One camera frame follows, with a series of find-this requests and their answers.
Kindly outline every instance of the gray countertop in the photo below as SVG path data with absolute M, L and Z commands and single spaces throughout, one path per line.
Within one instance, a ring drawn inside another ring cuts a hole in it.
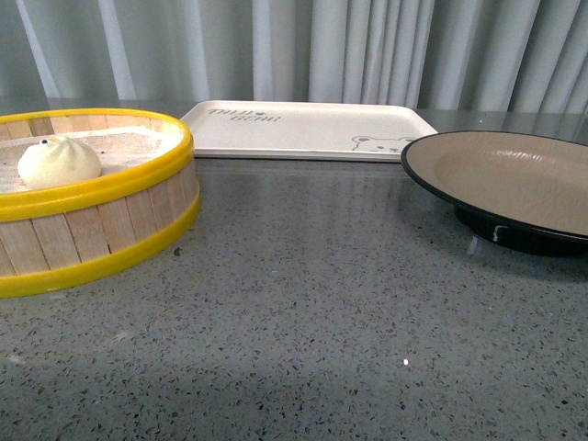
M 0 99 L 48 107 L 77 105 Z M 588 143 L 580 116 L 419 113 Z M 588 439 L 588 257 L 484 242 L 399 164 L 197 170 L 169 248 L 0 300 L 2 439 Z

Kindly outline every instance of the bear illustration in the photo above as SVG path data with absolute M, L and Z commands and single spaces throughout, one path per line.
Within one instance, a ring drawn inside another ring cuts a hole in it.
M 370 136 L 355 136 L 353 142 L 356 146 L 354 152 L 380 152 L 380 153 L 398 153 L 414 138 L 404 137 L 398 140 L 372 138 Z

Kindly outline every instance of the serving tray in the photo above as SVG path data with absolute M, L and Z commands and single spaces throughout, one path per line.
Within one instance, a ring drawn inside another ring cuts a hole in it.
M 182 121 L 199 157 L 399 162 L 409 142 L 436 133 L 397 106 L 205 101 Z

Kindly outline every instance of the yellow rim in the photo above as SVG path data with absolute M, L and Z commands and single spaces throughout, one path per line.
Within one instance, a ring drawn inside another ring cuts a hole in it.
M 96 179 L 89 179 L 69 186 L 0 195 L 0 221 L 19 221 L 49 216 L 74 209 L 83 209 L 113 199 L 124 198 L 165 180 L 178 170 L 181 170 L 189 161 L 192 161 L 194 141 L 187 125 L 174 117 L 146 110 L 127 108 L 49 110 L 0 117 L 0 123 L 23 119 L 95 114 L 160 119 L 177 126 L 182 132 L 182 140 L 170 152 L 158 156 L 148 163 L 137 165 L 112 175 L 100 176 Z
M 0 298 L 30 296 L 75 287 L 136 265 L 178 239 L 196 219 L 199 207 L 198 191 L 192 205 L 174 223 L 123 250 L 73 266 L 22 276 L 0 277 Z

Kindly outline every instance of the white curtain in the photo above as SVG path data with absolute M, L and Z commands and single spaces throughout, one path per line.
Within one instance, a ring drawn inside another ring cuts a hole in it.
M 0 96 L 588 110 L 588 0 L 3 0 Z

